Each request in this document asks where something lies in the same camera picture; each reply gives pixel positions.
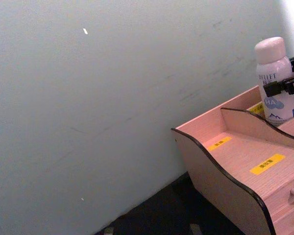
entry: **white wall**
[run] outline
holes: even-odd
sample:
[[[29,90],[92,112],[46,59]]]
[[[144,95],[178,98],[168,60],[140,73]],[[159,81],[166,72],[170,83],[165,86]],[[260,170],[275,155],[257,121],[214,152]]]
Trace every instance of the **white wall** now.
[[[256,84],[275,2],[0,0],[0,235],[90,235],[180,176],[170,128]]]
[[[294,56],[294,0],[280,0],[283,32],[285,41],[288,46],[287,54],[289,57]]]

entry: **wooden organizer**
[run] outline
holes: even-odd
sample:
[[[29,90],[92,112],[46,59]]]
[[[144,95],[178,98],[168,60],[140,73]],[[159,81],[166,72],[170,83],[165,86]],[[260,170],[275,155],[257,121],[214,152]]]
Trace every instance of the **wooden organizer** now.
[[[195,188],[246,235],[294,235],[294,118],[276,128],[247,109],[254,87],[173,128]]]

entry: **yellow label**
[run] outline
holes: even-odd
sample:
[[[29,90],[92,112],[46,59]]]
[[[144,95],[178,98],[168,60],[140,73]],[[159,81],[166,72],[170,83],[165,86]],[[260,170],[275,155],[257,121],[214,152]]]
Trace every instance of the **yellow label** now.
[[[263,103],[260,102],[259,104],[257,104],[256,106],[250,108],[248,111],[251,111],[252,113],[256,113],[256,114],[260,114],[264,112],[264,106]]]
[[[271,158],[268,158],[258,166],[254,167],[253,169],[250,170],[251,173],[255,175],[259,175],[263,173],[265,170],[268,170],[270,167],[274,166],[277,164],[279,161],[283,160],[285,156],[281,154],[274,154]]]
[[[229,136],[224,137],[219,142],[215,143],[214,145],[209,146],[208,150],[210,150],[210,151],[214,150],[214,149],[218,148],[219,146],[223,145],[225,142],[228,142],[231,139],[232,139],[232,137],[229,137]]]

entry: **bottle label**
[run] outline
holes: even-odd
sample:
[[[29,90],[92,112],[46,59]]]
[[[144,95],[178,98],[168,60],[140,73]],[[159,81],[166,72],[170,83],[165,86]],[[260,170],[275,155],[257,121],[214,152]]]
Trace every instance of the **bottle label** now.
[[[265,116],[275,126],[279,126],[294,117],[294,94],[289,95],[287,92],[282,91],[281,94],[267,97],[263,88],[264,85],[270,82],[280,80],[276,73],[258,75],[258,84],[264,104]]]

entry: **dark floor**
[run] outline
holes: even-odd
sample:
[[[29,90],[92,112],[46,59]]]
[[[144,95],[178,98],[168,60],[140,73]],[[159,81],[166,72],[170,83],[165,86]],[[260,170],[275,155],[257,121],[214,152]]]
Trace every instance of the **dark floor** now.
[[[114,235],[189,235],[198,224],[203,235],[243,235],[198,193],[188,174],[120,216],[110,226]]]

